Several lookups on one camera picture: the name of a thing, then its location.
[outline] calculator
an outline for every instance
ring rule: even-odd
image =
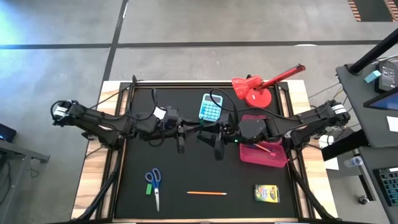
[[[220,106],[223,105],[223,97],[218,95],[211,95],[215,102]],[[205,121],[217,121],[220,118],[221,108],[218,107],[210,98],[210,94],[206,93],[203,95],[203,99],[200,105],[199,118]]]

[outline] red stand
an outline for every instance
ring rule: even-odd
[[[251,107],[266,108],[271,104],[272,97],[267,87],[291,77],[305,70],[305,66],[298,64],[297,66],[287,70],[286,72],[276,76],[268,82],[263,82],[258,75],[251,78],[233,78],[232,86],[236,95],[240,100],[245,99],[246,103]]]
[[[266,108],[271,103],[272,97],[268,89],[249,90],[245,100],[250,107]]]

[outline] pink plastic container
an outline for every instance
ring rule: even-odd
[[[244,115],[242,119],[264,119],[265,116],[250,116]],[[284,167],[287,162],[284,148],[280,145],[280,142],[259,142],[258,145],[267,148],[271,153],[266,152],[262,149],[256,148],[255,146],[245,146],[244,144],[239,145],[239,154],[243,162],[250,162],[254,164],[260,164],[272,167]]]

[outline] concrete floor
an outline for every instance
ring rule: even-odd
[[[0,44],[111,43],[121,3],[0,0]],[[356,22],[346,0],[138,0],[127,7],[119,43],[377,40],[395,28],[392,22]],[[307,70],[292,79],[305,80],[312,95],[337,82],[335,67],[354,62],[372,47],[118,49],[109,79],[129,80],[135,74],[146,80],[220,80],[248,73],[267,79],[302,63]],[[51,154],[48,164],[33,165],[38,178],[26,173],[11,223],[70,218],[87,141],[77,128],[52,126],[49,108],[66,99],[94,104],[108,54],[109,49],[0,50],[0,94],[6,96],[0,99],[0,123],[18,131],[16,144]],[[337,88],[311,98],[311,104],[330,99]],[[342,93],[337,100],[344,98]],[[351,115],[349,125],[357,124]],[[341,181],[349,184],[341,187]],[[364,207],[347,200],[361,190],[355,181],[331,180],[339,216],[387,223],[378,202],[368,207],[378,212],[359,217]]]

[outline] pencil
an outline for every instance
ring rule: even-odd
[[[253,144],[253,145],[255,145],[256,147],[258,147],[259,149],[262,149],[262,150],[264,150],[264,151],[266,151],[266,152],[271,153],[271,151],[270,151],[269,149],[266,149],[266,148],[260,146],[259,144]]]
[[[187,192],[187,194],[226,195],[224,192]]]

